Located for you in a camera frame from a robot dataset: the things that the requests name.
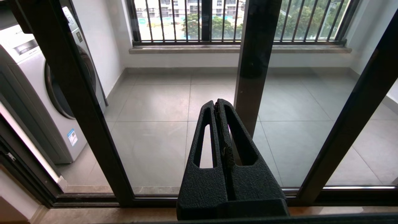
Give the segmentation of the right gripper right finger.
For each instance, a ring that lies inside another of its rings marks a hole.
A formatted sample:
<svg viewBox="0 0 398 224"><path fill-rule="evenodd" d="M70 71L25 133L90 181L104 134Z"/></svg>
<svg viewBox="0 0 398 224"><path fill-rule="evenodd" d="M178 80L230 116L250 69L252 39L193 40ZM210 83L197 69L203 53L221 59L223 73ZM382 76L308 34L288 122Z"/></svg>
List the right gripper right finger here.
<svg viewBox="0 0 398 224"><path fill-rule="evenodd" d="M218 134L229 199L287 200L235 108L221 98Z"/></svg>

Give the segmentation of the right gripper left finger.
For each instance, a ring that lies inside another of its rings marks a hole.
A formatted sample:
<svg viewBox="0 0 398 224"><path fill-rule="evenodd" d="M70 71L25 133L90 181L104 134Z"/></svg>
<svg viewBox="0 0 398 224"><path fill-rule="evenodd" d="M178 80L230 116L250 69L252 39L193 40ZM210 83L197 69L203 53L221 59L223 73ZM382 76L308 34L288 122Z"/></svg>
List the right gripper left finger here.
<svg viewBox="0 0 398 224"><path fill-rule="evenodd" d="M201 154L207 126L210 129L213 167L201 168ZM213 208L226 201L226 184L215 118L215 106L213 101L209 101L202 106L199 113L177 200L177 207Z"/></svg>

